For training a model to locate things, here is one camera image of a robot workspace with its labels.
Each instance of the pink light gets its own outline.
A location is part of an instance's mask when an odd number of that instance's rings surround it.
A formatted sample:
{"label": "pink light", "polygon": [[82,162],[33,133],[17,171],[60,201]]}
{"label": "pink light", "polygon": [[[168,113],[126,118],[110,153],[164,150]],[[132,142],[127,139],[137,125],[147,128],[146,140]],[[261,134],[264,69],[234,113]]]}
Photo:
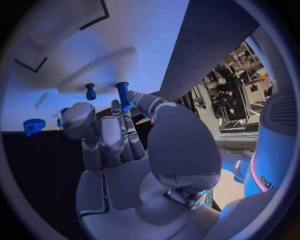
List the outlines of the pink light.
{"label": "pink light", "polygon": [[263,192],[268,191],[268,188],[265,186],[265,184],[261,181],[261,178],[257,175],[255,168],[254,168],[254,158],[255,158],[255,153],[253,153],[251,161],[250,161],[250,172],[251,175],[257,184],[257,186],[262,190]]}

